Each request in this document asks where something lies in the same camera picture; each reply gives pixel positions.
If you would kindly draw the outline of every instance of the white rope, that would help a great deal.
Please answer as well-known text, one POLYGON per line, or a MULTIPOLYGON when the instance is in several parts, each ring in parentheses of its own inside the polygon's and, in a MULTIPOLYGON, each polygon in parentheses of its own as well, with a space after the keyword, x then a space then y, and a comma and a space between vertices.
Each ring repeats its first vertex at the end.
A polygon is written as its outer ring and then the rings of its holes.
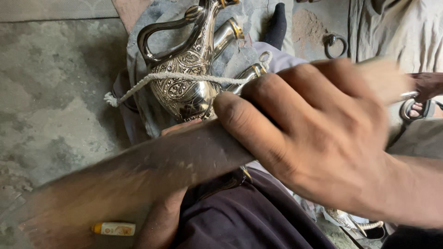
MULTIPOLYGON (((260 65, 266 70, 269 69, 269 63, 272 59, 272 52, 265 51, 258 58, 260 65)), ((127 100, 129 97, 134 95, 135 92, 140 90, 146 84, 148 84, 153 79, 168 79, 168 78, 179 78, 184 80, 193 80, 193 81, 211 81, 216 83, 229 83, 229 84, 245 84, 247 83, 246 79, 231 79, 231 78, 223 78, 212 75, 193 75, 193 74, 184 74, 184 73, 172 73, 172 72, 162 72, 155 74, 148 74, 141 81, 139 81, 135 86, 133 86, 128 92, 126 92, 120 99, 117 99, 113 96, 111 92, 105 94, 105 98, 103 99, 109 105, 113 107, 118 107, 121 103, 127 100)))
POLYGON ((258 58, 258 63, 260 63, 260 65, 266 70, 269 70, 269 63, 272 60, 272 52, 269 50, 266 50, 265 52, 263 52, 260 57, 258 58))

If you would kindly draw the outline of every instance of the teapot handle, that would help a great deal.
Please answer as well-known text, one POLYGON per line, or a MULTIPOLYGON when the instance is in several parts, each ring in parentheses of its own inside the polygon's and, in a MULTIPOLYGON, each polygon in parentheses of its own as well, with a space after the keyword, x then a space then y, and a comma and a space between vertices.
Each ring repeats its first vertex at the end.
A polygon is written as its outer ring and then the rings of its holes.
POLYGON ((161 55, 157 57, 157 54, 154 54, 151 52, 151 50, 149 50, 148 38, 152 34, 160 30, 179 29, 188 24, 195 23, 197 20, 199 20, 199 17, 201 17, 204 12, 203 7, 193 5, 186 10, 185 16, 182 19, 166 23, 152 23, 142 28, 137 36, 137 43, 145 61, 159 62, 169 57, 169 53, 161 53, 161 55))

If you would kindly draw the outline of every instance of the metal ring handle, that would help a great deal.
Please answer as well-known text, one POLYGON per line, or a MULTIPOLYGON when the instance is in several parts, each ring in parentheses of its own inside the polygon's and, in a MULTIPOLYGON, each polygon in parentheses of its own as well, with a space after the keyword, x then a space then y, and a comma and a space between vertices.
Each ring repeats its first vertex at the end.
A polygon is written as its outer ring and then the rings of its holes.
POLYGON ((343 42, 343 52, 339 56, 337 56, 337 57, 342 57, 344 54, 346 54, 348 52, 349 45, 348 45, 348 42, 346 41, 346 39, 343 36, 341 36, 341 35, 330 35, 328 37, 328 39, 326 40, 326 42, 325 42, 325 54, 326 54, 326 56, 329 59, 335 59, 336 58, 329 51, 329 47, 334 45, 336 39, 339 39, 339 40, 341 40, 343 42))

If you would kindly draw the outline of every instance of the small bottle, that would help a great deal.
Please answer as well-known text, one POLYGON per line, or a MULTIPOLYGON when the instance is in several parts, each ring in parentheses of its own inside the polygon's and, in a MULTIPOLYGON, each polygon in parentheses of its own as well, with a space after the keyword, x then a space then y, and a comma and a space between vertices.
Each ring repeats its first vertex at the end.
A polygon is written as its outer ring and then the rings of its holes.
POLYGON ((123 222, 100 222, 92 226, 92 231, 103 235, 132 236, 136 231, 136 225, 123 222))

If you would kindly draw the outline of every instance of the black sock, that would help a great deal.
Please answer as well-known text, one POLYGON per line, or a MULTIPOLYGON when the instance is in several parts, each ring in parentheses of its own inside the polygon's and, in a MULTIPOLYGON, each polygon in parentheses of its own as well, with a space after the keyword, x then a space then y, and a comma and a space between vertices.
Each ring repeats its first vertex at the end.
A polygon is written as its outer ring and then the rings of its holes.
POLYGON ((286 16, 284 13, 284 3, 278 3, 274 14, 269 21, 268 32, 266 32, 261 42, 267 43, 281 50, 285 34, 286 16))

